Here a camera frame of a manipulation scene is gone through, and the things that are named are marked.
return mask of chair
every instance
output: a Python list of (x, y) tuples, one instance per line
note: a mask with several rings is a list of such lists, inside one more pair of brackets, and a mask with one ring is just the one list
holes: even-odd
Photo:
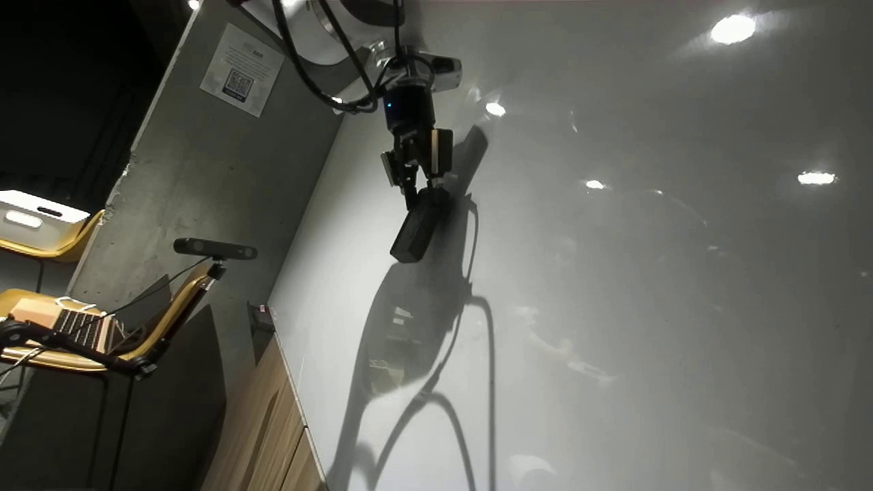
[[(132, 397), (132, 381), (149, 375), (158, 367), (158, 359), (167, 351), (171, 334), (180, 329), (180, 323), (184, 323), (184, 318), (192, 312), (199, 300), (224, 273), (224, 263), (220, 263), (224, 255), (210, 255), (202, 248), (195, 252), (203, 255), (202, 263), (195, 263), (187, 273), (187, 277), (171, 293), (168, 306), (158, 312), (158, 318), (147, 329), (128, 327), (111, 312), (98, 311), (79, 300), (49, 296), (26, 289), (0, 292), (0, 359), (8, 359), (12, 364), (36, 364), (36, 367), (52, 367), (64, 374), (101, 375), (102, 381), (98, 434), (89, 450), (89, 468), (86, 468), (89, 483), (94, 476), (91, 468), (94, 468), (94, 451), (98, 451), (102, 411), (105, 411), (105, 386), (109, 386), (105, 374), (116, 371), (128, 375), (120, 436), (115, 443), (115, 460), (111, 460), (111, 476), (109, 476), (109, 483), (115, 484), (130, 397)], [(98, 345), (91, 340), (82, 340), (57, 323), (60, 311), (74, 311), (86, 318), (94, 318), (98, 331), (102, 337), (120, 329), (126, 334), (120, 334), (120, 344), (115, 345), (109, 344)]]
[(91, 213), (86, 221), (82, 221), (82, 225), (71, 228), (64, 237), (60, 237), (49, 248), (36, 248), (19, 239), (0, 237), (0, 250), (36, 259), (38, 261), (36, 292), (40, 292), (46, 261), (79, 261), (89, 233), (94, 232), (102, 216), (105, 209)]

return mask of cable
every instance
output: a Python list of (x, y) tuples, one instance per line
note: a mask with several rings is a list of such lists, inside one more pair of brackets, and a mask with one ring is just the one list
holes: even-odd
[(327, 0), (322, 0), (322, 8), (323, 8), (323, 12), (327, 12), (327, 20), (329, 20), (333, 31), (338, 35), (338, 41), (344, 42), (345, 55), (351, 56), (351, 64), (355, 64), (356, 76), (362, 79), (367, 97), (374, 97), (374, 93), (377, 93), (377, 90), (374, 90), (374, 81), (371, 81), (371, 76), (364, 74), (360, 56), (355, 55), (345, 29), (338, 23), (338, 18), (334, 18), (334, 12), (333, 12), (333, 8), (329, 8)]
[(362, 97), (356, 97), (356, 100), (348, 100), (348, 104), (341, 104), (341, 100), (329, 97), (327, 93), (322, 93), (322, 86), (308, 76), (308, 71), (304, 71), (304, 64), (302, 64), (302, 60), (300, 60), (300, 52), (297, 52), (297, 46), (293, 46), (292, 31), (288, 31), (288, 20), (285, 20), (285, 15), (282, 15), (281, 0), (272, 0), (272, 15), (276, 15), (276, 27), (277, 27), (277, 31), (281, 31), (282, 49), (288, 52), (297, 76), (302, 79), (302, 85), (304, 85), (322, 104), (327, 104), (327, 105), (333, 105), (333, 109), (338, 109), (338, 112), (374, 112), (374, 109), (377, 109), (374, 93), (367, 93), (367, 96), (362, 96)]
[(33, 356), (38, 356), (38, 355), (42, 355), (42, 351), (46, 351), (46, 345), (38, 344), (36, 351), (29, 351), (29, 355), (19, 356), (15, 363), (10, 363), (8, 367), (3, 367), (3, 371), (0, 371), (0, 385), (6, 381), (6, 375), (8, 375), (10, 371), (15, 371), (19, 364), (29, 363)]
[(392, 41), (394, 41), (392, 52), (394, 52), (394, 55), (392, 55), (392, 56), (387, 60), (387, 64), (379, 71), (377, 85), (374, 85), (371, 76), (364, 74), (364, 67), (362, 67), (362, 63), (360, 63), (351, 41), (348, 41), (345, 29), (344, 29), (341, 20), (334, 18), (334, 11), (329, 8), (329, 1), (327, 1), (327, 0), (319, 0), (319, 5), (322, 5), (322, 11), (323, 11), (333, 31), (334, 31), (338, 41), (344, 42), (345, 55), (351, 56), (351, 64), (355, 64), (356, 76), (360, 76), (362, 85), (364, 85), (364, 96), (356, 97), (356, 100), (345, 100), (345, 104), (344, 104), (344, 100), (334, 100), (333, 96), (327, 96), (327, 93), (308, 76), (308, 71), (304, 71), (304, 64), (302, 64), (302, 56), (300, 56), (300, 52), (297, 52), (297, 42), (293, 42), (293, 38), (292, 38), (292, 31), (288, 31), (288, 20), (285, 20), (285, 12), (282, 12), (282, 1), (281, 1), (281, 0), (272, 0), (272, 18), (276, 18), (277, 35), (281, 35), (281, 41), (282, 41), (282, 49), (285, 49), (285, 55), (292, 56), (292, 64), (293, 64), (297, 76), (302, 79), (302, 85), (308, 86), (308, 93), (312, 93), (322, 104), (327, 104), (327, 105), (333, 105), (333, 109), (338, 109), (338, 112), (351, 112), (351, 115), (355, 115), (355, 112), (377, 112), (377, 100), (382, 97), (382, 93), (385, 93), (385, 86), (387, 86), (385, 74), (387, 74), (392, 64), (402, 63), (402, 56), (405, 56), (405, 55), (402, 55), (402, 46), (401, 46), (401, 0), (392, 0)]
[[(207, 261), (207, 259), (202, 255), (202, 259), (184, 263), (183, 269), (171, 273), (171, 274), (167, 277), (167, 284), (177, 281), (183, 273), (199, 267), (202, 261)], [(121, 307), (128, 307), (128, 306), (136, 306), (136, 301), (147, 300), (149, 293), (160, 292), (160, 285), (162, 285), (162, 281), (156, 281), (152, 285), (141, 289), (132, 300), (128, 300), (128, 301), (121, 301), (121, 306), (115, 306), (115, 307), (102, 307), (102, 311), (116, 312), (116, 311), (121, 311)]]
[(401, 42), (401, 0), (392, 0), (392, 56), (402, 60), (402, 42)]

